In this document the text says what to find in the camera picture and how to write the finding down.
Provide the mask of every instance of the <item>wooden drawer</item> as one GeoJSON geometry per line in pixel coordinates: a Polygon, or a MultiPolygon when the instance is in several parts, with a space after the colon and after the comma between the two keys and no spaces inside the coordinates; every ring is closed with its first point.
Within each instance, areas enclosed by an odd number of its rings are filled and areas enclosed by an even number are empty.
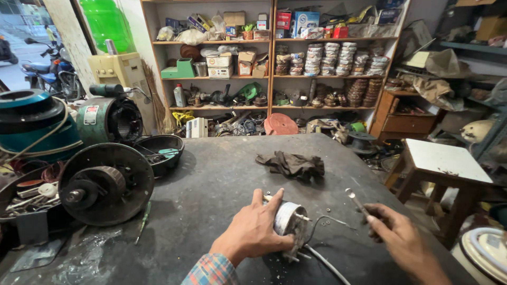
{"type": "Polygon", "coordinates": [[[382,131],[429,133],[436,119],[436,116],[387,116],[382,131]]]}

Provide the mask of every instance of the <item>black workbench top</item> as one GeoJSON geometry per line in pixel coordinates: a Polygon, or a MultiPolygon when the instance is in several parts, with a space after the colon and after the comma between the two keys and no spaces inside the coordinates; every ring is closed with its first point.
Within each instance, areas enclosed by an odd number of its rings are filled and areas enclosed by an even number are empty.
{"type": "MultiPolygon", "coordinates": [[[[285,188],[284,200],[301,204],[310,218],[326,214],[356,231],[332,222],[319,225],[310,242],[351,284],[410,284],[383,244],[368,238],[368,226],[345,195],[352,188],[360,201],[380,202],[409,217],[410,212],[350,150],[323,134],[186,139],[174,173],[157,181],[149,223],[139,245],[142,213],[122,225],[85,227],[67,241],[49,266],[7,273],[1,284],[179,284],[209,251],[233,216],[251,202],[255,188],[272,194],[285,188]],[[281,150],[320,156],[322,184],[302,185],[271,174],[255,163],[256,154],[281,150]]],[[[475,284],[472,277],[429,233],[422,233],[454,284],[475,284]]],[[[9,253],[0,267],[19,255],[9,253]]],[[[237,268],[242,284],[341,284],[318,261],[288,264],[277,254],[246,259],[237,268]]]]}

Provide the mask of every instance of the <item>person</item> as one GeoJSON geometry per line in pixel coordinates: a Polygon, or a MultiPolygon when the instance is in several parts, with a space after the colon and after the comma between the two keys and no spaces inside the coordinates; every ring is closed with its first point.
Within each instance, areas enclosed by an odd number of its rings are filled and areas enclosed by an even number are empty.
{"type": "Polygon", "coordinates": [[[56,47],[57,43],[56,43],[56,37],[53,33],[53,31],[49,28],[48,25],[44,25],[44,29],[46,29],[46,33],[48,34],[48,37],[49,37],[49,40],[51,41],[51,44],[53,45],[53,47],[56,47]]]}
{"type": "MultiPolygon", "coordinates": [[[[239,284],[235,268],[245,258],[290,250],[292,235],[279,236],[273,222],[282,202],[283,188],[263,206],[263,192],[255,189],[252,203],[234,216],[227,230],[219,236],[192,268],[182,285],[239,284]]],[[[369,236],[385,242],[394,261],[424,285],[451,285],[437,258],[423,242],[410,219],[383,204],[365,204],[370,213],[369,236]]]]}

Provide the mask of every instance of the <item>motorcycle seat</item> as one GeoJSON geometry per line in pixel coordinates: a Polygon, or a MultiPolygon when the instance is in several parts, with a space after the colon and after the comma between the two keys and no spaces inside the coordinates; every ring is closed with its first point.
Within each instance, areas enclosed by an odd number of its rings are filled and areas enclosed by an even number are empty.
{"type": "Polygon", "coordinates": [[[25,63],[23,64],[23,68],[40,74],[46,74],[49,73],[49,67],[51,66],[50,63],[40,63],[40,62],[32,62],[32,63],[25,63]]]}

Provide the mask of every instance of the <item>green plastic jug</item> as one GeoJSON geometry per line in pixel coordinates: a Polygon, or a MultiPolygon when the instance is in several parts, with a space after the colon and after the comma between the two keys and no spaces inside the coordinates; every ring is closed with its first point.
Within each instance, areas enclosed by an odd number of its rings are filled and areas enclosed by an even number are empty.
{"type": "Polygon", "coordinates": [[[129,36],[122,13],[113,0],[81,0],[97,48],[107,52],[105,40],[115,42],[116,49],[124,52],[129,46],[129,36]]]}

